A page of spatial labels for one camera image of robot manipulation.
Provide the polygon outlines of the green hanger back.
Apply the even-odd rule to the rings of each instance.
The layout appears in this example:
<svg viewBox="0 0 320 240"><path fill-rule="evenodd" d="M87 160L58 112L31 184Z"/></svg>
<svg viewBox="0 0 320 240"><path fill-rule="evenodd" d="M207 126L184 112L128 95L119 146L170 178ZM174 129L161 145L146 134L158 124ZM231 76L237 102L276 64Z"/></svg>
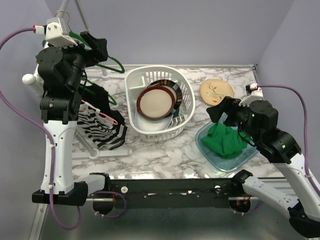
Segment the green hanger back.
<svg viewBox="0 0 320 240"><path fill-rule="evenodd" d="M106 91L102 86L87 80L85 83L89 85L80 84L79 88L82 91L82 99L96 108L109 107L110 104L116 106L116 100Z"/></svg>

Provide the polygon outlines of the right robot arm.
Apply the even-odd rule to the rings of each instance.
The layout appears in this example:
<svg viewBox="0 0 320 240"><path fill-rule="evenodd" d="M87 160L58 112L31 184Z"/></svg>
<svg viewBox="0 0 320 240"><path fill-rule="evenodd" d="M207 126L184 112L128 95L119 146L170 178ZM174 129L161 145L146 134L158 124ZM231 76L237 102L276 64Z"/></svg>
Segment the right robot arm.
<svg viewBox="0 0 320 240"><path fill-rule="evenodd" d="M278 111L266 100L255 100L241 106L240 100L225 97L216 106L207 108L213 123L223 114L225 124L237 127L254 143L256 149L282 173L296 197L269 186L252 173L242 170L230 183L230 191L259 198L283 214L300 235L312 239L320 236L320 183L312 175L307 158L295 138L278 129Z"/></svg>

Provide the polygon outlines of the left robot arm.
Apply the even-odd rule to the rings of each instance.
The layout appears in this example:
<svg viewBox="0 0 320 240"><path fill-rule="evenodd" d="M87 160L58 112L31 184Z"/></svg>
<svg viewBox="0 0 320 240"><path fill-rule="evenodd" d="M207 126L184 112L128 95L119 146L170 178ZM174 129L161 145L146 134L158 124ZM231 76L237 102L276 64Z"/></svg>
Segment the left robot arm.
<svg viewBox="0 0 320 240"><path fill-rule="evenodd" d="M40 100L41 119L46 135L45 169L39 190L32 194L34 203L83 206L88 195L104 198L111 185L104 173L74 181L72 146L83 96L79 88L87 67L108 59L107 40L87 31L80 36L88 44L44 48L36 56L38 73L44 81Z"/></svg>

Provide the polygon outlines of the green tank top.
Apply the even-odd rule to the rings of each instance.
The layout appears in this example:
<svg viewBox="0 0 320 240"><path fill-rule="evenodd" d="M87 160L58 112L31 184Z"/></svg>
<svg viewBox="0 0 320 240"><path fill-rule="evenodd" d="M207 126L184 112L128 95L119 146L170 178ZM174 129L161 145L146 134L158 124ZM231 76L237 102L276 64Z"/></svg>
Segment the green tank top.
<svg viewBox="0 0 320 240"><path fill-rule="evenodd" d="M238 133L232 127L222 123L214 124L200 141L222 159L234 159L240 156L251 139L243 132Z"/></svg>

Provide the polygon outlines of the black tank top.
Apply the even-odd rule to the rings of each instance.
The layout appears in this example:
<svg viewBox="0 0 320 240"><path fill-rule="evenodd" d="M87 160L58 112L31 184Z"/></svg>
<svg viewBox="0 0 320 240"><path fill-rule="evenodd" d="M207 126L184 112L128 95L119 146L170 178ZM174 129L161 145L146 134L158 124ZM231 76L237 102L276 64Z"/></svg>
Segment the black tank top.
<svg viewBox="0 0 320 240"><path fill-rule="evenodd" d="M80 85L83 92L82 99L88 102L102 113L112 117L119 124L124 125L125 119L118 110L112 110L110 107L109 93L101 86L93 83L89 86Z"/></svg>

